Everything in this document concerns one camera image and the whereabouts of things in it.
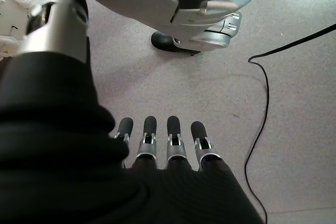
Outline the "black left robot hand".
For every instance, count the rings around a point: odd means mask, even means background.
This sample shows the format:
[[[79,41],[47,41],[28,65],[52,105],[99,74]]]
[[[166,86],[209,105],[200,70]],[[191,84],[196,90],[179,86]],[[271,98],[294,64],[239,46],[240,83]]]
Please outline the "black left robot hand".
[[[32,14],[1,80],[1,223],[262,223],[204,125],[191,132],[193,170],[178,118],[156,166],[156,120],[132,167],[131,118],[115,121],[97,98],[85,0],[46,0]]]

